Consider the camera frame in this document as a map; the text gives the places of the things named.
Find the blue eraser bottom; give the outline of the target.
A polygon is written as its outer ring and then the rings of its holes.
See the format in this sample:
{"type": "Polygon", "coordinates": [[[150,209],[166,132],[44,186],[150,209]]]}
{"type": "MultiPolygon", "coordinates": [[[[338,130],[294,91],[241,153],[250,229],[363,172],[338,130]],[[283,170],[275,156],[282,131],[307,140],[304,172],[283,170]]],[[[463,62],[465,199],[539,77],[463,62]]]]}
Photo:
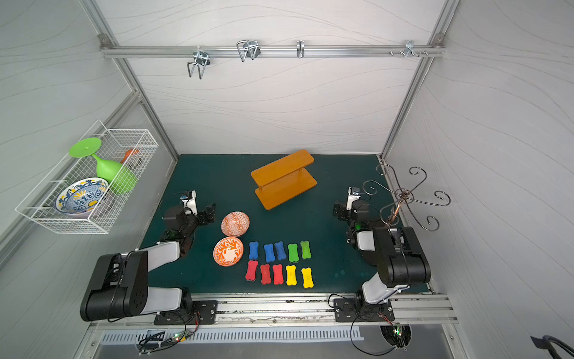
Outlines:
{"type": "Polygon", "coordinates": [[[249,260],[258,260],[259,258],[259,243],[250,242],[249,243],[249,260]]]}
{"type": "Polygon", "coordinates": [[[285,260],[287,258],[287,254],[286,254],[283,242],[275,242],[274,248],[275,248],[275,251],[277,253],[276,259],[278,261],[282,261],[282,260],[285,260]]]}
{"type": "Polygon", "coordinates": [[[273,263],[276,260],[274,253],[274,245],[273,244],[264,245],[264,251],[265,251],[265,261],[267,263],[273,263]]]}

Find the green eraser bottom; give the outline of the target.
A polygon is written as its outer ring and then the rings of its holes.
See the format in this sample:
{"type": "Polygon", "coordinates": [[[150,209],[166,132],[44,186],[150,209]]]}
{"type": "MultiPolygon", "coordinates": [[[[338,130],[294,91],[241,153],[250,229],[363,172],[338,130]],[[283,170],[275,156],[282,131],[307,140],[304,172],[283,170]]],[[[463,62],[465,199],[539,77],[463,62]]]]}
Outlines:
{"type": "Polygon", "coordinates": [[[310,243],[309,241],[302,241],[300,243],[300,248],[301,248],[301,258],[304,260],[308,260],[312,258],[312,252],[310,249],[310,243]]]}
{"type": "Polygon", "coordinates": [[[290,263],[298,263],[300,260],[298,252],[298,244],[291,243],[288,244],[288,260],[290,263]]]}

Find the orange wooden two-tier shelf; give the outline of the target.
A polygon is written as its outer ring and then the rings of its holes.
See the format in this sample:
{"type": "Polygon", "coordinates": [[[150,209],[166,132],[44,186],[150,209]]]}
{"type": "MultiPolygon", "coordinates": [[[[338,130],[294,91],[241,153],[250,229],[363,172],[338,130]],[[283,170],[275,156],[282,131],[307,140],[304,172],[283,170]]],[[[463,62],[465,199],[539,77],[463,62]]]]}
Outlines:
{"type": "Polygon", "coordinates": [[[284,156],[251,172],[258,188],[255,193],[266,210],[305,193],[317,186],[316,179],[306,170],[314,157],[307,150],[284,156]]]}

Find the pink eraser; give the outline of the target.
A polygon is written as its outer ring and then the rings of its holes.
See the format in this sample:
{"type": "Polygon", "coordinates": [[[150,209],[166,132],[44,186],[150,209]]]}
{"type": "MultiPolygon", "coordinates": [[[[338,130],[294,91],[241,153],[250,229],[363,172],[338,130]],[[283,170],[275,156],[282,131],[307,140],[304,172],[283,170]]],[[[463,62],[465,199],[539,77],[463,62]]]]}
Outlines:
{"type": "Polygon", "coordinates": [[[255,281],[257,279],[257,267],[259,262],[257,260],[249,260],[248,268],[245,275],[246,281],[255,281]]]}

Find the yellow eraser top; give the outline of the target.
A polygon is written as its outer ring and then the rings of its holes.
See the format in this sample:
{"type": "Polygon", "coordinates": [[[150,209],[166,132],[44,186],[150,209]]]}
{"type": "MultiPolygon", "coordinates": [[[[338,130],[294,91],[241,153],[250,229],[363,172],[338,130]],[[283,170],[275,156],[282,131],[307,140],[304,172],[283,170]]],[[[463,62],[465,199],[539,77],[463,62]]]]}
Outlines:
{"type": "Polygon", "coordinates": [[[312,277],[312,269],[311,268],[303,268],[301,269],[302,278],[303,278],[303,288],[311,289],[314,287],[313,277],[312,277]]]}
{"type": "Polygon", "coordinates": [[[297,268],[294,265],[286,266],[286,274],[287,274],[286,285],[287,286],[292,287],[292,286],[297,285],[296,270],[297,270],[297,268]]]}

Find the red eraser top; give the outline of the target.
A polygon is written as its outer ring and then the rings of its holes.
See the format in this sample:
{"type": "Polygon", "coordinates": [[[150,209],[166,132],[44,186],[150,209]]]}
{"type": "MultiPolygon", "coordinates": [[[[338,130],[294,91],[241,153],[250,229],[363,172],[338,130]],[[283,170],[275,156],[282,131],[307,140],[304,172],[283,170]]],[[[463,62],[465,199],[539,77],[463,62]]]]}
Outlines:
{"type": "Polygon", "coordinates": [[[283,285],[285,283],[283,276],[283,266],[281,264],[273,265],[272,269],[274,285],[283,285]]]}
{"type": "Polygon", "coordinates": [[[271,270],[269,264],[261,265],[260,267],[261,272],[261,284],[267,285],[271,283],[271,270]]]}

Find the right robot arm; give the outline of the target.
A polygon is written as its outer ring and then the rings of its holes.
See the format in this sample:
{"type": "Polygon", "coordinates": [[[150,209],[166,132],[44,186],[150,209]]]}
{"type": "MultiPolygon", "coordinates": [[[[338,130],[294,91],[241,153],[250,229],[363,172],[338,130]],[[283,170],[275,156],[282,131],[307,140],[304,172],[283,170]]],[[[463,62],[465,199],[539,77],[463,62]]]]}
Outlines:
{"type": "Polygon", "coordinates": [[[387,220],[371,220],[370,208],[360,199],[333,205],[333,216],[348,224],[348,244],[377,269],[355,294],[358,313],[388,305],[394,295],[431,279],[430,265],[414,229],[392,225],[394,215],[387,220]]]}

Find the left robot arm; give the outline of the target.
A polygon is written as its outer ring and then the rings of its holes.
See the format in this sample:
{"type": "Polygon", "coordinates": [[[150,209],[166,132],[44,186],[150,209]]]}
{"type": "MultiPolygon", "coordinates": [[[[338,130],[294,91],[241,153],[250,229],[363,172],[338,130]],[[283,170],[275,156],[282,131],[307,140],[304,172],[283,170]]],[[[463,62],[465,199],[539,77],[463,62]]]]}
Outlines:
{"type": "Polygon", "coordinates": [[[189,321],[197,312],[189,290],[151,287],[149,273],[185,257],[194,244],[197,228],[215,221],[215,209],[215,204],[200,212],[173,207],[163,217],[166,232],[160,242],[126,254],[101,256],[82,299],[82,319],[113,323],[127,317],[171,314],[189,321]]]}

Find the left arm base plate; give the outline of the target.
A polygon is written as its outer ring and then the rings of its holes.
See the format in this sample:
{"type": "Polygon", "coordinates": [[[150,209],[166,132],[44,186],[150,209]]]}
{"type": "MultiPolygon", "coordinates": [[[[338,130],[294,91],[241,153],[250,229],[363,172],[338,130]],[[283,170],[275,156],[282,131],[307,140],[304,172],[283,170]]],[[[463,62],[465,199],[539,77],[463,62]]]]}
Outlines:
{"type": "Polygon", "coordinates": [[[213,325],[217,314],[217,301],[182,302],[180,308],[160,312],[155,316],[154,325],[213,325]]]}

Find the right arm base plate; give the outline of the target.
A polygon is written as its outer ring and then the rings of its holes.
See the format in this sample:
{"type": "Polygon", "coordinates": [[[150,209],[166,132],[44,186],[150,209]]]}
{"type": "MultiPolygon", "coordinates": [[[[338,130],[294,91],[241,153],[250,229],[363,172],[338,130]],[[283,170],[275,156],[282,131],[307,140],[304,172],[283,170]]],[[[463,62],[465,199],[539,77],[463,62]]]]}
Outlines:
{"type": "Polygon", "coordinates": [[[392,305],[366,304],[357,299],[337,298],[332,302],[335,320],[338,323],[391,323],[395,321],[392,305]]]}

